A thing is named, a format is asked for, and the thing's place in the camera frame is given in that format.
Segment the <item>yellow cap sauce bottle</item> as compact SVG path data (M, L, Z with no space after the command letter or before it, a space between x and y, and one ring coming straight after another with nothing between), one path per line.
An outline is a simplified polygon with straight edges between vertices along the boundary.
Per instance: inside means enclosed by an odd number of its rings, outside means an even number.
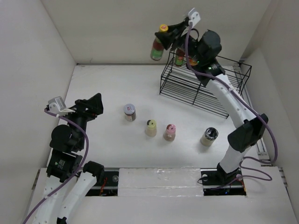
M167 31L168 31L168 26L166 24L161 24L159 27L159 32L165 33ZM164 52L164 47L161 41L157 37L155 37L153 41L151 53L150 53L150 58L152 60L159 61L163 56L163 52Z
M177 67L181 67L184 63L185 52L181 49L177 48L176 57L175 57L175 65Z

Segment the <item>red lid chili jar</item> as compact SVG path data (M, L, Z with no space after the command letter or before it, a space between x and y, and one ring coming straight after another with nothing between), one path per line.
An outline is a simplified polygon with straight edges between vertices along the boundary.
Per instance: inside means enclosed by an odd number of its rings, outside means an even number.
M196 66L196 65L198 65L198 61L197 60L194 60L192 57L188 57L188 62L189 62L189 64L192 66L192 67L194 67L194 66Z

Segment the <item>white lid dark jar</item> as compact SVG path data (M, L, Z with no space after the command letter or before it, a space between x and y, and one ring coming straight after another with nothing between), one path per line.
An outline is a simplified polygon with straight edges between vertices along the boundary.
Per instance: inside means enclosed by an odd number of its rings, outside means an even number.
M123 110L127 121L134 121L136 119L136 110L133 104L126 104Z

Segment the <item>yellow lid spice shaker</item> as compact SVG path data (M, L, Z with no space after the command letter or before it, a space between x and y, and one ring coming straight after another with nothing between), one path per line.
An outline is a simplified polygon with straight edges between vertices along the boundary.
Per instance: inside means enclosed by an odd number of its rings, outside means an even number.
M147 121L147 126L145 129L146 134L149 137L154 137L157 134L157 123L154 119L150 119Z

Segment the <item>pink lid spice shaker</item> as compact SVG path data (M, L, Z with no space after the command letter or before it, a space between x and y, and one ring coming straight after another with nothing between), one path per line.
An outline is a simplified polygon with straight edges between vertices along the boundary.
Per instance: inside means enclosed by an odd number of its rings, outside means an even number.
M169 124L163 134L166 141L174 141L176 137L176 126L174 124Z

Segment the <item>black lid spice shaker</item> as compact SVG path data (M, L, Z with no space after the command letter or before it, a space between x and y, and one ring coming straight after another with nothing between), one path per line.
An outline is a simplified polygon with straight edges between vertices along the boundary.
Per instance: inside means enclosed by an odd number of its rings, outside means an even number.
M209 147L218 138L218 135L219 135L219 133L218 133L217 129L215 129L214 127L209 127L203 133L203 135L200 139L200 142L202 145Z

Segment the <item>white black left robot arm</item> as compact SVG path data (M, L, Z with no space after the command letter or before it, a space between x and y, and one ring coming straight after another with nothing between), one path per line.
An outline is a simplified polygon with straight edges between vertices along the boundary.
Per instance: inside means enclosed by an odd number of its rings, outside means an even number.
M41 201L27 214L34 224L68 224L80 202L94 185L104 181L104 166L86 162L89 139L87 123L104 111L102 96L78 99L66 107L61 97L48 101L44 112L64 120L51 133L52 153L46 169L46 183Z

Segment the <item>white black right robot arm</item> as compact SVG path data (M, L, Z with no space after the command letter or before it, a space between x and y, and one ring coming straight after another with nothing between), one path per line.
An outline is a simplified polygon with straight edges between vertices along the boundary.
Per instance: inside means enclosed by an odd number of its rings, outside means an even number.
M155 40L162 49L183 51L188 69L219 100L233 121L235 130L228 135L228 149L216 172L208 177L226 184L236 177L245 155L261 139L268 117L251 109L230 83L216 58L222 49L219 35L208 30L197 40L191 37L191 31L189 19L176 25L162 24Z

